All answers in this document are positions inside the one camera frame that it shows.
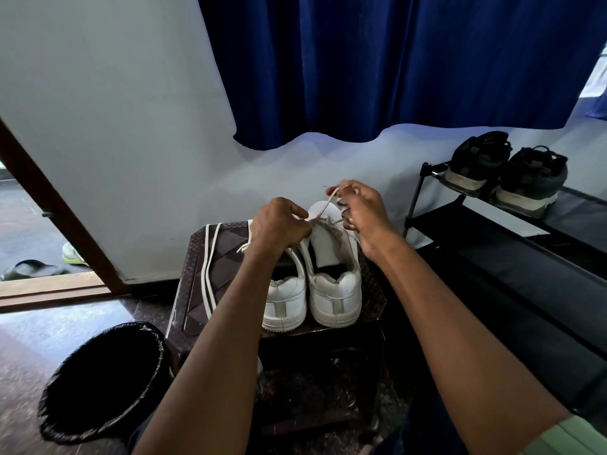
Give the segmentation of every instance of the blue curtain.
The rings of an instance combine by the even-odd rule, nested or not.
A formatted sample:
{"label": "blue curtain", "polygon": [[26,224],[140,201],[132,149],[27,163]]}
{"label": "blue curtain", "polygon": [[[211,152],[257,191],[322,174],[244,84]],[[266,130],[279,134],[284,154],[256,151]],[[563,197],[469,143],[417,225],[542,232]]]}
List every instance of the blue curtain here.
{"label": "blue curtain", "polygon": [[607,90],[597,99],[594,108],[586,116],[607,121]]}
{"label": "blue curtain", "polygon": [[607,0],[199,0],[237,132],[563,127],[607,40]]}

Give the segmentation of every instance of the wooden door frame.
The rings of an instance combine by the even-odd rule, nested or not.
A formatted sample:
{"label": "wooden door frame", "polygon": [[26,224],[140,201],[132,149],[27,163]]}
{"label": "wooden door frame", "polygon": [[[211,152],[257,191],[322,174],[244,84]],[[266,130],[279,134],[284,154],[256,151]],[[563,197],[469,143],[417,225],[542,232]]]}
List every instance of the wooden door frame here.
{"label": "wooden door frame", "polygon": [[46,213],[50,221],[78,250],[112,294],[128,294],[129,286],[122,282],[116,268],[113,267],[95,239],[74,215],[2,119],[0,119],[0,160],[34,202]]}

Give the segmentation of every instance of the garbage bag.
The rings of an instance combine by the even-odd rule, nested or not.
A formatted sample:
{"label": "garbage bag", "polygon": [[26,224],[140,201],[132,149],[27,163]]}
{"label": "garbage bag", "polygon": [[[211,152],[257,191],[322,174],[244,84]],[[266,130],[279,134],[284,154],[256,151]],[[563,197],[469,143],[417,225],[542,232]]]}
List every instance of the garbage bag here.
{"label": "garbage bag", "polygon": [[46,384],[38,423],[46,440],[128,437],[171,384],[164,336],[150,323],[107,329],[74,351]]}

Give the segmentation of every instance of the green sleeve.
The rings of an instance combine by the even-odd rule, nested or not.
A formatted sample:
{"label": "green sleeve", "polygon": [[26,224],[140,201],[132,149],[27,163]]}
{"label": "green sleeve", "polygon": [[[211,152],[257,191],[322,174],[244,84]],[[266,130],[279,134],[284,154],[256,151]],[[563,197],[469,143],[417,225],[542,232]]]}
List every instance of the green sleeve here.
{"label": "green sleeve", "polygon": [[590,423],[573,416],[544,432],[521,454],[607,455],[607,439]]}

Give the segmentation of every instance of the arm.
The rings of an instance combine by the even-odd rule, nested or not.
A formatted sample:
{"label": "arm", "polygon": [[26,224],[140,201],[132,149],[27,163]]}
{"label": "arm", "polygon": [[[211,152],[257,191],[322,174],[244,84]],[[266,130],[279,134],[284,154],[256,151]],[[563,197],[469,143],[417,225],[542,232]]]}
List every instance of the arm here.
{"label": "arm", "polygon": [[203,329],[135,451],[242,454],[257,384],[257,347],[272,271],[310,225],[306,211],[274,198],[251,224],[251,245],[230,288]]}
{"label": "arm", "polygon": [[518,453],[569,416],[391,228],[377,191],[345,181],[340,193],[351,208],[345,226],[359,231],[362,250],[398,295],[470,453]]}

